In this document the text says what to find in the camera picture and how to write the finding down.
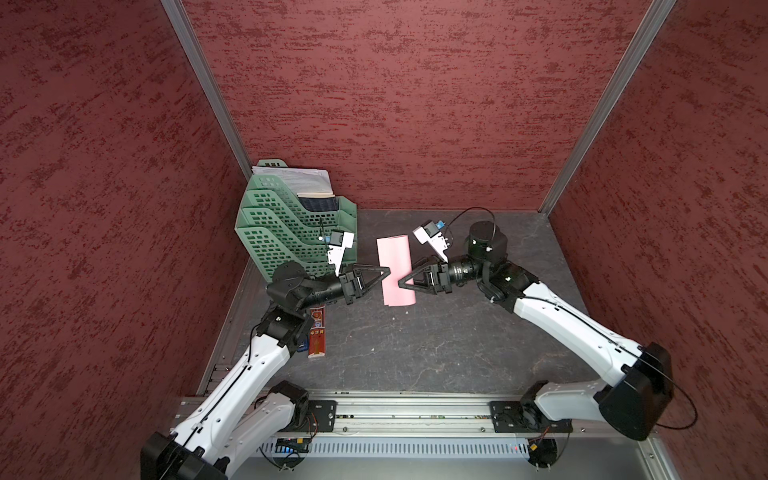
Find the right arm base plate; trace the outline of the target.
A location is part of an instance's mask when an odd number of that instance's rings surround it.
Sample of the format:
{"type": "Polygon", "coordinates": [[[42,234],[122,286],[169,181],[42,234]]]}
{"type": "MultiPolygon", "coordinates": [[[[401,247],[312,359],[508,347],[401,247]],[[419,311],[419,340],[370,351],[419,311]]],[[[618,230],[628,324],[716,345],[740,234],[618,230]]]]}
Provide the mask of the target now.
{"type": "Polygon", "coordinates": [[[542,435],[573,432],[571,420],[550,420],[533,403],[491,401],[489,408],[496,433],[542,435]]]}

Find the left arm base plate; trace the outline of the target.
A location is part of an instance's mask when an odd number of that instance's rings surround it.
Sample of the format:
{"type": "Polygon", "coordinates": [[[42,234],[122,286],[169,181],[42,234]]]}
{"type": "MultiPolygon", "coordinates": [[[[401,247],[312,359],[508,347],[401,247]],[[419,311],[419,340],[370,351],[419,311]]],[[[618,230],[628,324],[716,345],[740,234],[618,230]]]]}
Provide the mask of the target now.
{"type": "Polygon", "coordinates": [[[332,432],[335,428],[338,402],[334,400],[308,400],[293,409],[289,423],[280,433],[300,433],[310,436],[332,432]]]}

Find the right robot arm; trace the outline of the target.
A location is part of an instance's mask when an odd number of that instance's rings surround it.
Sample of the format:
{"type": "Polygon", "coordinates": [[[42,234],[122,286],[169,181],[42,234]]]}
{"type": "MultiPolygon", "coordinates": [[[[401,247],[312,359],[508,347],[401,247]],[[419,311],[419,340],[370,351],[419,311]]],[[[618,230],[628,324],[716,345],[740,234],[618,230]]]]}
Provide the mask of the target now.
{"type": "Polygon", "coordinates": [[[515,425],[546,432],[566,420],[604,422],[623,436],[646,439],[674,397],[669,352],[642,346],[601,325],[555,294],[537,276],[513,263],[507,238],[492,221],[471,225],[464,255],[451,259],[441,222],[428,221],[413,234],[434,256],[413,266],[401,288],[437,295],[469,282],[486,299],[537,326],[583,360],[594,381],[538,381],[512,409],[515,425]]]}

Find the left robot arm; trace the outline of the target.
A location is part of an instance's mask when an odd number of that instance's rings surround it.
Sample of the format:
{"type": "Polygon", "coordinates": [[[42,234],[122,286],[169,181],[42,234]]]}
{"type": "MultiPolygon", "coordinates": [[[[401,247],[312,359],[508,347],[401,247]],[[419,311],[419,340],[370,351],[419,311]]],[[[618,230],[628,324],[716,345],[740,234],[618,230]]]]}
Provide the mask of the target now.
{"type": "Polygon", "coordinates": [[[312,308],[337,300],[351,304],[389,274],[387,267],[355,264],[338,275],[313,277],[297,262],[279,266],[266,287],[269,307],[242,357],[170,434],[156,432],[147,440],[141,478],[227,479],[274,434],[306,426],[306,390],[282,381],[264,399],[259,393],[309,334],[312,308]]]}

